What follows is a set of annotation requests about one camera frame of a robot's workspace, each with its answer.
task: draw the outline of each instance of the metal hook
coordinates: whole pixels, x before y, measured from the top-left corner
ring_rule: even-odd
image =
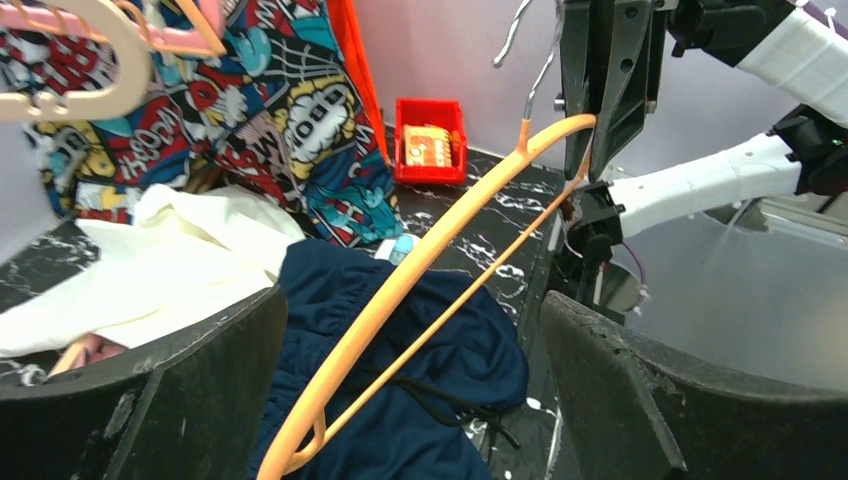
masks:
[[[512,43],[515,39],[515,32],[518,29],[518,24],[521,22],[521,18],[524,16],[524,12],[527,11],[527,7],[533,0],[523,0],[521,5],[518,7],[518,11],[515,13],[515,17],[512,19],[512,23],[509,26],[509,32],[507,33],[506,43],[501,49],[498,56],[495,57],[492,62],[495,68],[503,65],[503,61],[506,58],[507,54],[509,54],[509,50],[512,48]],[[536,90],[538,90],[539,85],[542,83],[542,79],[547,75],[548,70],[551,67],[551,64],[554,62],[554,58],[556,58],[556,51],[559,48],[560,40],[562,39],[562,29],[565,26],[565,5],[564,0],[554,0],[554,5],[556,6],[556,26],[554,31],[554,39],[551,42],[551,49],[548,52],[548,58],[545,59],[545,64],[542,66],[542,70],[539,72],[539,76],[536,77],[536,81],[533,83],[533,87],[530,89],[530,93],[527,95],[527,102],[524,104],[524,119],[529,120],[530,116],[533,112],[533,101],[536,99]]]

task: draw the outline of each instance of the black marble table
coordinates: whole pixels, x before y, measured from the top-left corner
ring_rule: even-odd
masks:
[[[497,161],[491,156],[469,152],[468,184],[477,181]],[[479,276],[547,207],[562,183],[562,175],[558,172],[528,168],[488,202],[451,242],[434,268]],[[423,236],[467,189],[467,185],[458,188],[398,186],[406,230]],[[546,222],[486,283],[516,322],[519,340],[530,363],[527,400],[501,422],[516,437],[521,448],[513,448],[485,424],[472,424],[467,428],[469,437],[498,480],[546,478],[553,472],[558,457],[562,421],[548,361],[541,339],[537,337],[538,310],[552,257],[548,244],[553,228],[553,221]],[[0,267],[0,311],[69,278],[96,258],[96,246],[82,232],[70,222],[61,224]],[[0,360],[0,382],[39,383],[44,370],[55,360],[55,352],[14,361]]]

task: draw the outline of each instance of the colorful patterned cloth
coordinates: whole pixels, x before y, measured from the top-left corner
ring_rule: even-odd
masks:
[[[229,181],[309,214],[334,243],[399,234],[392,176],[323,1],[224,3],[227,54],[154,55],[155,71],[137,72],[152,81],[134,112],[25,125],[57,214],[129,223],[148,186],[184,187],[214,162]],[[190,28],[169,4],[160,4],[167,24]],[[118,70],[111,49],[93,41],[8,30],[0,63],[10,88],[29,94],[96,90]]]

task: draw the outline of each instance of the red basket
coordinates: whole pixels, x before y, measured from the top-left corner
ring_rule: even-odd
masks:
[[[465,183],[465,163],[468,142],[462,126],[462,109],[456,100],[398,98],[395,128],[395,181],[398,183]],[[450,167],[420,167],[406,165],[404,125],[441,127],[451,134]]]

